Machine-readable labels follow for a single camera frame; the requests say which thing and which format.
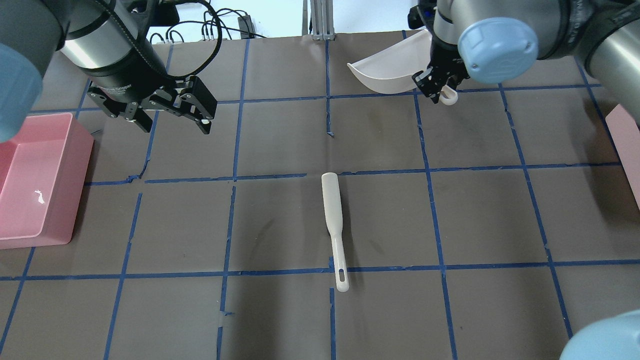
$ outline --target pink plastic tray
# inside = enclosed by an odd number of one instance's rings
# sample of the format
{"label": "pink plastic tray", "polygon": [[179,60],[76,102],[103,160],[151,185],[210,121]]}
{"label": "pink plastic tray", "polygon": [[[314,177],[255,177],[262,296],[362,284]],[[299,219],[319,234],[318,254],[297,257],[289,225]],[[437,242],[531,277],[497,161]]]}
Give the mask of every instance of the pink plastic tray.
{"label": "pink plastic tray", "polygon": [[70,113],[28,117],[0,143],[0,249],[71,240],[92,145]]}
{"label": "pink plastic tray", "polygon": [[606,121],[636,203],[640,208],[640,131],[638,131],[638,125],[622,105],[616,106],[608,114]]}

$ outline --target white plastic piece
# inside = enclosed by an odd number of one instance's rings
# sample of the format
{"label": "white plastic piece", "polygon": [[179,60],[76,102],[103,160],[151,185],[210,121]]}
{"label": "white plastic piece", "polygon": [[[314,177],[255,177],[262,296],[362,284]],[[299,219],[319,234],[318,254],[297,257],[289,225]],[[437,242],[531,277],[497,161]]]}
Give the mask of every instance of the white plastic piece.
{"label": "white plastic piece", "polygon": [[448,106],[455,104],[458,102],[458,92],[449,85],[443,86],[440,91],[440,102]]}
{"label": "white plastic piece", "polygon": [[342,246],[342,204],[340,202],[340,186],[338,175],[328,172],[322,175],[322,196],[324,200],[324,218],[326,228],[331,236],[333,249],[333,268],[335,270],[335,287],[340,292],[349,290],[347,262]]}
{"label": "white plastic piece", "polygon": [[398,94],[415,88],[411,77],[427,68],[430,51],[431,33],[425,29],[347,66],[367,88],[382,94]]}

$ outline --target power adapter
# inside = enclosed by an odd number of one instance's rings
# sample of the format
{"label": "power adapter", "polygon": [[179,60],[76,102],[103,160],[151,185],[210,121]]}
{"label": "power adapter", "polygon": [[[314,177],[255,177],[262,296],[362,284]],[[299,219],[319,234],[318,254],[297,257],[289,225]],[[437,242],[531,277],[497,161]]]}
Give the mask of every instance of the power adapter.
{"label": "power adapter", "polygon": [[244,31],[240,33],[241,38],[255,38],[253,35],[255,30],[253,28],[253,23],[251,22],[251,16],[239,16],[238,17],[238,29]]}

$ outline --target white wall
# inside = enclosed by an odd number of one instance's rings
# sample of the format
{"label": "white wall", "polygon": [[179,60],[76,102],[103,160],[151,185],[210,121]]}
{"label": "white wall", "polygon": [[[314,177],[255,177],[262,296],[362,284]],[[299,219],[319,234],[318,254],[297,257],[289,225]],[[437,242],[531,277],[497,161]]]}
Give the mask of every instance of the white wall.
{"label": "white wall", "polygon": [[[266,37],[294,37],[302,32],[303,0],[212,0],[215,9],[232,8],[245,10],[251,15],[255,30]],[[333,0],[333,21],[336,33],[365,33],[408,29],[406,15],[417,0]],[[181,20],[200,20],[205,11],[199,4],[178,6]],[[230,28],[238,28],[237,15],[222,17]],[[202,39],[201,25],[183,24],[175,29],[184,36],[185,41]],[[149,34],[159,32],[164,36],[167,28],[151,28]],[[238,32],[232,32],[233,38],[240,38]]]}

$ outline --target white spatula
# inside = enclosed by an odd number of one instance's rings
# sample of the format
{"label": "white spatula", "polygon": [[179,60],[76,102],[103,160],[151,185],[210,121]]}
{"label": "white spatula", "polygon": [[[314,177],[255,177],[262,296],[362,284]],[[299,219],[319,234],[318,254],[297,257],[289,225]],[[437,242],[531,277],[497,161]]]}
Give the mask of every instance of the white spatula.
{"label": "white spatula", "polygon": [[328,172],[322,175],[322,195],[326,228],[329,230],[333,248],[335,287],[338,291],[345,292],[349,290],[349,278],[347,277],[347,262],[344,259],[344,247],[342,246],[342,205],[336,173]]}

